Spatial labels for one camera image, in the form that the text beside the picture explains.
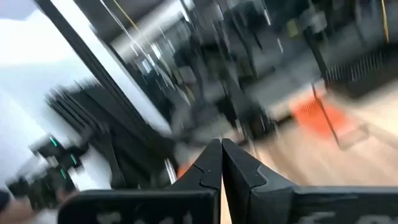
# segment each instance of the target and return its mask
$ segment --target cable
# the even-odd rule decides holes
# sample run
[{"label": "cable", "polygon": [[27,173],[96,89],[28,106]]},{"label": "cable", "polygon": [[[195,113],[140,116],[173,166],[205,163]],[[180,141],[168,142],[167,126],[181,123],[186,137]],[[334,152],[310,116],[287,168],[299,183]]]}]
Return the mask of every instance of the cable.
[{"label": "cable", "polygon": [[[108,6],[105,4],[105,2],[103,0],[99,0],[102,5],[105,7],[105,9],[108,11],[108,13],[112,16],[112,18],[116,21],[116,23],[119,25],[119,27],[123,30],[123,32],[126,33],[126,35],[130,38],[131,42],[136,44],[139,48],[139,50],[146,55],[146,53],[144,52],[144,49],[142,49],[142,47],[129,35],[129,32],[126,30],[126,28],[123,26],[122,22],[116,17],[115,14],[113,14],[113,12],[108,8]],[[130,47],[133,49],[133,51],[137,54],[137,51],[135,50],[134,46],[132,46],[130,44]]]},{"label": "cable", "polygon": [[387,14],[386,14],[386,5],[384,4],[384,0],[381,0],[381,10],[383,14],[383,29],[384,29],[384,37],[386,38],[386,42],[390,42],[389,34],[388,34],[388,23],[387,23]]},{"label": "cable", "polygon": [[[119,5],[119,3],[116,0],[113,0],[113,2],[119,8],[119,10],[123,13],[124,17],[126,17],[126,19],[131,23],[131,25],[138,31],[138,33],[140,35],[144,36],[145,41],[149,44],[149,46],[151,46],[147,36],[141,33],[141,31],[138,28],[137,24],[130,18],[130,16],[125,12],[125,10]],[[164,64],[165,68],[167,69],[168,74],[171,74],[171,70],[170,70],[169,66],[167,65],[167,63],[164,61],[164,59],[162,57],[159,57],[159,60],[162,62],[162,64]]]}]

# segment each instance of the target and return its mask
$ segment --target gym equipment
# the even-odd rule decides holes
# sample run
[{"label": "gym equipment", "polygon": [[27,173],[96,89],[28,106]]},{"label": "gym equipment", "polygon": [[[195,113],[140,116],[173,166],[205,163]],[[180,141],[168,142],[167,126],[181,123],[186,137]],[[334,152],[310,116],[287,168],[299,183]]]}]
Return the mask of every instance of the gym equipment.
[{"label": "gym equipment", "polygon": [[360,99],[397,78],[397,44],[384,44],[326,70],[325,85],[352,99]]},{"label": "gym equipment", "polygon": [[34,159],[39,156],[50,161],[44,171],[33,174],[19,174],[16,180],[7,181],[7,187],[15,197],[28,197],[34,210],[55,208],[58,205],[57,191],[75,190],[68,171],[82,166],[80,157],[88,151],[89,143],[98,134],[86,128],[81,134],[81,143],[63,147],[53,136],[47,136],[32,149]]},{"label": "gym equipment", "polygon": [[110,164],[113,189],[159,188],[173,181],[169,175],[178,169],[174,143],[164,141],[162,148],[153,148],[142,142],[143,133],[97,83],[53,92],[49,105],[77,131],[87,125],[106,124],[109,132],[92,145]]},{"label": "gym equipment", "polygon": [[221,175],[234,224],[394,223],[397,218],[397,187],[298,186],[223,139],[212,140],[170,187],[82,192],[61,208],[58,223],[220,223]]},{"label": "gym equipment", "polygon": [[[195,18],[190,16],[193,12],[188,11],[188,7],[184,6],[186,14],[188,15],[190,24],[188,25],[191,30],[191,38],[189,40],[189,45],[183,45],[183,47],[177,51],[174,55],[178,66],[189,66],[192,68],[195,78],[197,79],[199,94],[198,99],[195,100],[193,106],[185,107],[184,111],[177,111],[179,120],[176,122],[172,120],[172,127],[181,128],[181,130],[173,129],[175,133],[186,133],[191,132],[196,129],[199,125],[205,124],[205,121],[200,120],[192,125],[192,121],[196,121],[198,118],[207,116],[203,114],[210,114],[209,118],[214,118],[214,113],[217,111],[223,113],[227,120],[231,123],[234,128],[241,128],[244,136],[244,142],[250,142],[252,140],[258,140],[264,137],[269,132],[274,129],[274,121],[268,118],[266,112],[264,112],[261,107],[250,100],[243,90],[239,82],[238,67],[236,66],[234,55],[228,48],[228,37],[224,32],[225,26],[233,26],[235,32],[238,33],[241,40],[245,40],[243,37],[243,32],[241,30],[242,24],[238,22],[236,18],[237,12],[230,11],[230,19],[225,19],[224,21],[214,21],[212,32],[213,37],[209,38],[209,33],[201,32],[203,29],[199,26],[198,22],[195,22]],[[248,53],[250,63],[253,62],[251,58],[250,47],[245,44],[246,52]],[[219,54],[218,61],[220,62],[219,70],[216,71],[213,76],[216,75],[220,82],[220,91],[223,94],[219,94],[217,98],[209,98],[205,96],[205,78],[206,68],[205,62],[210,61],[210,58],[205,58],[204,51],[209,49],[209,46],[214,48],[215,52]]]},{"label": "gym equipment", "polygon": [[146,142],[147,144],[151,145],[153,148],[164,147],[165,138],[156,130],[154,130],[149,124],[147,124],[146,121],[141,117],[127,96],[112,79],[111,75],[106,71],[106,69],[94,56],[92,51],[79,37],[71,25],[65,20],[59,10],[52,4],[52,2],[49,0],[37,0],[36,3],[41,8],[43,13],[54,23],[56,28],[68,41],[83,63],[85,63],[90,72],[99,81],[101,86],[108,91],[114,103],[117,103],[120,107],[120,110],[127,114],[126,116],[129,117],[128,119],[134,122],[135,127],[140,130],[140,133],[145,133],[140,134],[137,137],[142,142]]},{"label": "gym equipment", "polygon": [[[273,21],[273,25],[271,26],[275,32],[277,30],[280,30],[281,27],[283,27],[283,24],[289,23],[289,21],[292,20],[292,17],[297,18],[298,24],[295,24],[295,29],[296,29],[296,35],[298,33],[303,34],[305,39],[307,40],[308,44],[313,50],[313,54],[315,56],[315,59],[317,60],[320,70],[325,71],[327,70],[326,68],[326,63],[322,59],[322,55],[317,47],[317,40],[316,40],[316,34],[324,32],[326,29],[326,15],[322,10],[317,9],[314,4],[312,4],[311,1],[308,2],[289,2],[291,4],[285,4],[286,8],[281,6],[281,3],[277,2],[270,2],[270,1],[265,1],[264,2],[264,7],[266,11],[269,11],[269,9],[272,9],[271,15],[265,16],[267,19],[267,22],[269,23],[269,26],[271,26],[271,22]],[[250,27],[248,24],[248,21],[250,21],[250,18],[252,17],[251,20],[253,20],[253,17],[255,17],[256,14],[250,14],[249,12],[254,11],[254,4],[253,2],[246,2],[242,4],[238,4],[234,8],[226,11],[223,14],[223,21],[214,21],[213,27],[214,27],[214,36],[215,38],[213,41],[216,42],[216,49],[218,50],[218,53],[220,54],[221,60],[219,65],[220,67],[223,67],[223,69],[220,69],[218,71],[218,79],[220,79],[221,86],[223,87],[224,90],[224,95],[220,95],[219,98],[207,100],[205,98],[205,102],[208,105],[216,104],[218,105],[218,111],[220,113],[223,113],[227,120],[231,123],[232,127],[237,128],[237,127],[242,127],[242,131],[245,135],[245,141],[247,142],[252,141],[252,140],[258,140],[263,138],[264,136],[267,136],[268,134],[272,133],[273,130],[275,130],[275,126],[281,123],[285,123],[287,120],[291,119],[291,115],[288,115],[286,118],[283,118],[281,121],[274,121],[273,119],[270,119],[266,113],[266,111],[262,110],[259,105],[256,103],[252,102],[245,94],[244,90],[242,87],[242,84],[239,80],[240,78],[240,73],[242,70],[238,69],[238,66],[236,65],[236,56],[231,53],[231,49],[228,45],[229,39],[228,36],[225,34],[226,27],[232,27],[232,30],[235,31],[235,33],[238,34],[240,41],[243,43],[245,51],[248,55],[248,60],[249,64],[251,64],[251,70],[255,71],[255,68],[253,66],[253,58],[252,58],[252,53],[251,53],[251,46],[248,46],[248,43],[246,41],[246,38],[244,37],[244,30],[249,29],[251,33],[254,33],[254,28]],[[280,15],[279,12],[288,12],[287,15]],[[190,14],[194,14],[192,12],[189,12],[186,10],[186,13],[188,16]],[[191,35],[193,39],[196,40],[201,40],[201,37],[203,36],[202,33],[200,33],[198,30],[199,28],[199,23],[195,22],[194,19],[189,19],[189,21],[192,23],[192,31]],[[195,46],[189,47],[190,50],[192,49],[205,49],[208,47],[209,41],[206,43],[201,43],[200,41],[191,41],[191,45],[195,44]],[[206,54],[195,54],[195,51],[189,52],[188,50],[183,50],[183,53],[177,51],[175,54],[175,58],[184,58],[185,60],[191,59],[191,58],[203,58],[206,56]],[[201,61],[206,62],[210,61],[213,58],[204,58]],[[196,61],[192,62],[185,62],[182,63],[183,66],[191,66],[192,70],[195,73],[196,77],[202,78],[202,80],[199,81],[199,88],[204,88],[203,86],[203,77],[204,75],[196,75],[197,73],[200,73],[199,69],[195,67],[192,64],[195,64]],[[187,116],[187,120],[193,120],[196,117],[198,117],[198,111],[194,106],[192,108],[188,108],[186,113],[189,113],[189,110],[192,110],[194,112],[191,116]],[[181,116],[179,111],[178,118],[184,118],[186,116]],[[187,125],[183,121],[181,122],[183,125],[178,123],[178,127],[184,127],[183,131],[177,131],[178,133],[185,132],[185,127],[187,130],[192,130],[195,129],[194,127],[191,127],[190,125]]]}]

